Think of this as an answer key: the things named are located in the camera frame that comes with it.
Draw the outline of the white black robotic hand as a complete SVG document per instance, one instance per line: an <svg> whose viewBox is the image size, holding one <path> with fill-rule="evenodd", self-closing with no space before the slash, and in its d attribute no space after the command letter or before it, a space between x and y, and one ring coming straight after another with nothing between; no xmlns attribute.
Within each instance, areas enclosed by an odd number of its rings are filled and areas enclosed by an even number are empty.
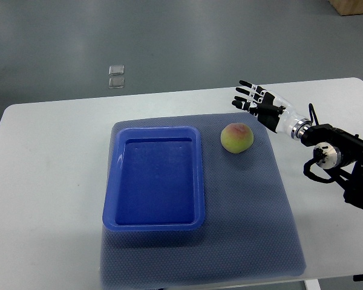
<svg viewBox="0 0 363 290"><path fill-rule="evenodd" d="M300 115L294 106L282 96L260 85L239 81L232 105L257 118L263 126L274 133L285 133L293 140L300 140L312 122Z"/></svg>

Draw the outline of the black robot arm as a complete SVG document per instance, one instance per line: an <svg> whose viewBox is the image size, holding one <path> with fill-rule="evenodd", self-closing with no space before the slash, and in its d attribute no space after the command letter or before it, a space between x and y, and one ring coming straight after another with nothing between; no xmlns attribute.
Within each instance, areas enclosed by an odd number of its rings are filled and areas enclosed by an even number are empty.
<svg viewBox="0 0 363 290"><path fill-rule="evenodd" d="M337 183L344 190L344 201L363 210L363 140L359 135L319 124L304 129L300 141L314 147L304 175L323 184Z"/></svg>

